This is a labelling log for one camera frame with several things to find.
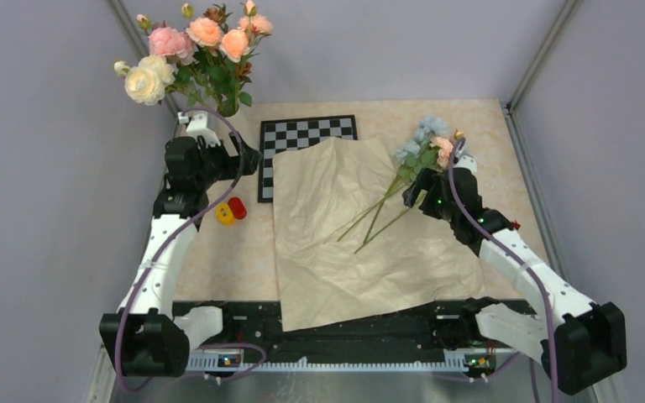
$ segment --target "vase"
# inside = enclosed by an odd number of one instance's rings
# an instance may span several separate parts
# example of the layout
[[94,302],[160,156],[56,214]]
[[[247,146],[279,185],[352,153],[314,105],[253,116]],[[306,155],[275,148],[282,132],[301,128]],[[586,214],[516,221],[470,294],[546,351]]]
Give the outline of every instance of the vase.
[[[226,119],[233,125],[234,128],[241,135],[241,139],[246,142],[252,149],[259,149],[260,146],[260,134],[253,130],[251,122],[249,119],[250,108],[245,105],[240,105],[239,110],[233,115],[226,117]],[[228,134],[231,132],[231,129],[226,126],[221,119],[212,119],[213,122],[213,131],[216,132],[216,135],[227,142],[225,139],[228,138]]]

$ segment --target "wall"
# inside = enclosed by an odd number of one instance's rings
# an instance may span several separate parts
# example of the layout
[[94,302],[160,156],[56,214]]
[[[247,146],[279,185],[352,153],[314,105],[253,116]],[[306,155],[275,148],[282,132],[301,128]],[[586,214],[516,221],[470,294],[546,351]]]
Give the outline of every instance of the wall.
[[0,0],[0,402],[85,399],[173,118],[131,102],[104,1]]
[[565,269],[624,311],[645,401],[645,2],[585,2],[519,115]]
[[[179,30],[181,2],[123,0]],[[214,1],[189,0],[197,15]],[[242,1],[226,2],[234,24]],[[509,100],[562,0],[259,0],[275,25],[253,58],[254,102]]]

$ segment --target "black and white checkered pattern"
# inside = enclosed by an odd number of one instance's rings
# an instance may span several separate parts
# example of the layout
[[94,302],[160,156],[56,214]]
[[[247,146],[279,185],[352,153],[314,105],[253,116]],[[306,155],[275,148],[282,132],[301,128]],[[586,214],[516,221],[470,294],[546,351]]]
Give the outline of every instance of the black and white checkered pattern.
[[325,118],[269,120],[260,123],[258,201],[273,201],[273,156],[288,150],[305,149],[330,137],[356,140],[354,115]]

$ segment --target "red cylinder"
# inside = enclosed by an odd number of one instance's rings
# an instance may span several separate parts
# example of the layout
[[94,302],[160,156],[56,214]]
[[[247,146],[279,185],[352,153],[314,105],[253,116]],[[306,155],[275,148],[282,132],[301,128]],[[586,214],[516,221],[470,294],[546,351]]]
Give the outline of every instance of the red cylinder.
[[231,197],[228,199],[228,207],[231,208],[231,212],[237,220],[243,220],[246,218],[246,214],[248,214],[244,203],[238,197]]

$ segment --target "marble table surface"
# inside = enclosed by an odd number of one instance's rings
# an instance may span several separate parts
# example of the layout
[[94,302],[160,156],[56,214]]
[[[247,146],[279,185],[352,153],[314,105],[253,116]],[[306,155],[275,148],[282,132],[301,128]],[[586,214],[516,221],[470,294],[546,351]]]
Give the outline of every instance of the marble table surface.
[[[547,261],[543,241],[523,182],[515,150],[497,99],[261,103],[250,109],[251,127],[260,121],[353,114],[359,139],[380,139],[393,149],[409,139],[425,115],[443,118],[453,131],[466,133],[469,152],[479,165],[479,193],[484,204],[522,226],[520,233],[538,256]],[[209,199],[220,195],[229,183],[217,183]],[[191,244],[176,286],[176,301],[276,301],[273,205],[258,203],[258,173],[245,176],[233,190],[249,215],[231,227],[221,225],[214,214],[203,218]],[[482,264],[484,289],[475,297],[512,299],[520,296],[492,267]]]

